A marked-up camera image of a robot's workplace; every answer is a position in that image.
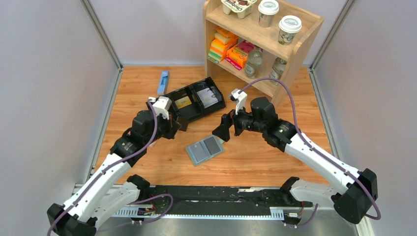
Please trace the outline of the dark grey VIP card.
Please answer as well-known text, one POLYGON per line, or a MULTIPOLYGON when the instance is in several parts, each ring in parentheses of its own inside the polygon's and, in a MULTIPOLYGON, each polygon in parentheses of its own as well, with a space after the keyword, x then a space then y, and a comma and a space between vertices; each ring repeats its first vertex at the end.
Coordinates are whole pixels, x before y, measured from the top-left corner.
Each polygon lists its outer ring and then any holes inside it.
POLYGON ((179 124, 179 130, 180 131, 183 131, 183 132, 187 131, 187 128, 188 128, 188 125, 189 125, 188 119, 183 118, 183 117, 178 117, 177 123, 179 124))

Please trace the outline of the teal leather card holder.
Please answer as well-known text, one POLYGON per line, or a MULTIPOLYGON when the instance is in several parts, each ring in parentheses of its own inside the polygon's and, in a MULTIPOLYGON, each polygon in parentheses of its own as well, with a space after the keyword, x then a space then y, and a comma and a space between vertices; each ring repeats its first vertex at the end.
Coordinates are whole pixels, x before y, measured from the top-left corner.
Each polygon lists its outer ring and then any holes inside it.
POLYGON ((194 166, 198 166, 203 162, 223 153, 224 141, 214 135, 207 136, 198 142, 192 143, 185 147, 194 166))

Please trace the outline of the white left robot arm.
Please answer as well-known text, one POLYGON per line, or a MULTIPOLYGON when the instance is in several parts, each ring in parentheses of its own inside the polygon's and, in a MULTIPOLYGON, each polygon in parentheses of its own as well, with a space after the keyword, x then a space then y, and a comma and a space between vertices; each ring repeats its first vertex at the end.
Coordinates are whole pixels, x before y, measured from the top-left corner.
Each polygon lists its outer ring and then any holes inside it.
POLYGON ((181 125, 167 108, 151 105, 140 111, 132 126, 111 147, 104 162, 88 181, 63 204, 47 210, 47 235, 93 236, 114 213, 129 204, 146 204, 171 194, 150 194, 150 184, 138 175, 130 176, 116 191, 108 191, 122 175, 147 153, 160 138, 173 139, 181 125))

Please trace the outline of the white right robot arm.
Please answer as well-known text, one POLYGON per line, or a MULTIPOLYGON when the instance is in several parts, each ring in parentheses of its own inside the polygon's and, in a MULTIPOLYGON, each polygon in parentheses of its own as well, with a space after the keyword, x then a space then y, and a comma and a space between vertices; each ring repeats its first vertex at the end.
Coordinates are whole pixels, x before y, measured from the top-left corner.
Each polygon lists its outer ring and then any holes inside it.
POLYGON ((251 112, 237 105, 235 110, 221 117, 220 125, 212 134, 227 142, 231 126, 235 136, 244 130, 261 133, 270 146, 302 161, 329 182, 322 185, 298 177, 289 178, 280 193, 285 205, 306 201, 333 206, 343 219, 358 224, 376 201, 377 175, 372 170, 360 171, 315 146, 294 124, 279 118, 266 97, 253 99, 251 112))

